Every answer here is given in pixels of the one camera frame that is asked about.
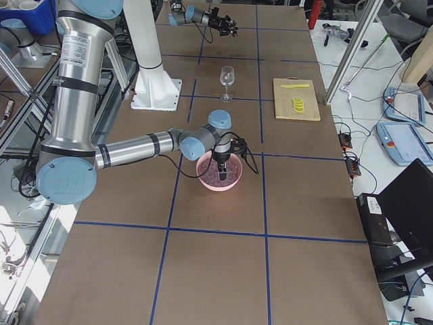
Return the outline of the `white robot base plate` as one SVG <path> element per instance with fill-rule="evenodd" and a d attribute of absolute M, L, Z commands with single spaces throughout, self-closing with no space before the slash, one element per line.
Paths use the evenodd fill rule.
<path fill-rule="evenodd" d="M 170 82 L 164 79 L 161 82 L 148 81 L 145 83 L 144 78 L 139 75 L 131 108 L 174 112 L 177 109 L 181 86 L 181 79 L 170 79 Z"/>

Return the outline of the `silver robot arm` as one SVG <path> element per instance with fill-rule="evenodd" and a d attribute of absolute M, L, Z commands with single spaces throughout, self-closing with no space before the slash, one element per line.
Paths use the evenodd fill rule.
<path fill-rule="evenodd" d="M 164 70 L 149 1 L 61 1 L 63 28 L 59 72 L 53 80 L 55 100 L 51 132 L 41 144 L 36 167 L 39 194 L 56 204 L 74 204 L 95 189 L 97 171 L 180 150 L 195 161 L 210 152 L 220 174 L 230 157 L 231 117 L 210 113 L 195 131 L 173 128 L 111 144 L 91 142 L 104 49 L 114 38 L 115 21 L 127 21 L 139 73 L 132 108 L 174 111 L 181 80 Z"/>
<path fill-rule="evenodd" d="M 230 16 L 219 16 L 219 8 L 213 7 L 208 11 L 199 9 L 194 5 L 183 6 L 182 1 L 170 1 L 170 14 L 168 21 L 172 26 L 183 24 L 202 24 L 219 31 L 220 36 L 237 35 L 236 21 Z"/>

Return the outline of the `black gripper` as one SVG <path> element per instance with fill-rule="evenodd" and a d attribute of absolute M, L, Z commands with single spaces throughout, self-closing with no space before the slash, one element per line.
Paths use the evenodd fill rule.
<path fill-rule="evenodd" d="M 235 20 L 230 20 L 228 15 L 220 17 L 219 8 L 217 7 L 214 7 L 209 11 L 208 25 L 209 27 L 218 30 L 220 36 L 231 35 L 232 37 L 235 37 L 237 35 Z"/>
<path fill-rule="evenodd" d="M 226 162 L 229 160 L 231 154 L 228 152 L 216 152 L 212 154 L 212 158 L 216 161 L 219 170 L 219 179 L 221 181 L 227 178 Z"/>

